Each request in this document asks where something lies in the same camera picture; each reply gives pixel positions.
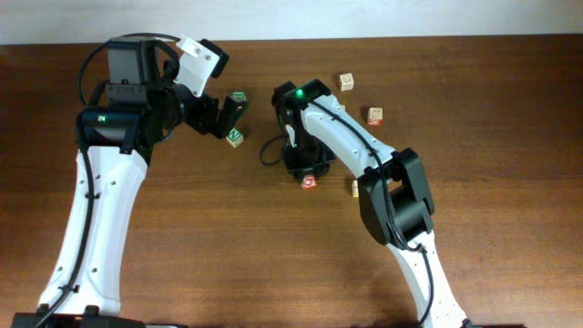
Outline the red shell picture block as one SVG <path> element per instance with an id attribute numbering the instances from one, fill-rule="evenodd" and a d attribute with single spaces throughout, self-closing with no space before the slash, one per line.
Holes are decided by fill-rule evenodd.
<path id="1" fill-rule="evenodd" d="M 317 180 L 315 178 L 314 175 L 310 174 L 310 175 L 305 175 L 302 178 L 302 188 L 304 190 L 309 190 L 309 189 L 313 189 L 317 187 Z"/>

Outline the red snail block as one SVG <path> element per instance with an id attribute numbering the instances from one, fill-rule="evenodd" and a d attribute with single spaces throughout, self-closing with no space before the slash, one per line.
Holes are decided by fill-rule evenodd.
<path id="1" fill-rule="evenodd" d="M 384 110 L 382 108 L 368 108 L 367 124 L 370 126 L 381 126 L 384 121 Z"/>

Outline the green N block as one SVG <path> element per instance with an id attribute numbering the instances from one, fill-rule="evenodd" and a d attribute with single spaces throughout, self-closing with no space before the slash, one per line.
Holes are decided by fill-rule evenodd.
<path id="1" fill-rule="evenodd" d="M 244 137 L 237 128 L 233 128 L 226 136 L 226 140 L 234 148 L 237 148 L 244 141 Z"/>

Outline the green R block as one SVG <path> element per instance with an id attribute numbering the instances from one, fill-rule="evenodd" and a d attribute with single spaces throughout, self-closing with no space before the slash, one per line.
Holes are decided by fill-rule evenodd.
<path id="1" fill-rule="evenodd" d="M 246 93 L 244 91 L 234 91 L 232 97 L 237 101 L 246 101 Z"/>

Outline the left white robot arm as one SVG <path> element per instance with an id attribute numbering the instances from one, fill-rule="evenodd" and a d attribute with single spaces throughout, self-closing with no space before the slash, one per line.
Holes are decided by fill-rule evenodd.
<path id="1" fill-rule="evenodd" d="M 120 314 L 128 223 L 154 147 L 186 124 L 226 138 L 247 103 L 209 96 L 229 55 L 207 39 L 136 33 L 101 45 L 108 77 L 76 119 L 77 185 L 56 267 L 15 327 L 132 327 Z"/>

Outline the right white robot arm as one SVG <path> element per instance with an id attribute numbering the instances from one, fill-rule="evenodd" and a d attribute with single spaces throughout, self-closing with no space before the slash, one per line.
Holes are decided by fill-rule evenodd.
<path id="1" fill-rule="evenodd" d="M 295 179 L 318 179 L 336 160 L 353 174 L 363 225 L 395 257 L 413 295 L 418 326 L 472 326 L 438 257 L 435 204 L 419 156 L 373 136 L 319 79 L 276 87 L 271 104 L 285 139 L 281 159 Z"/>

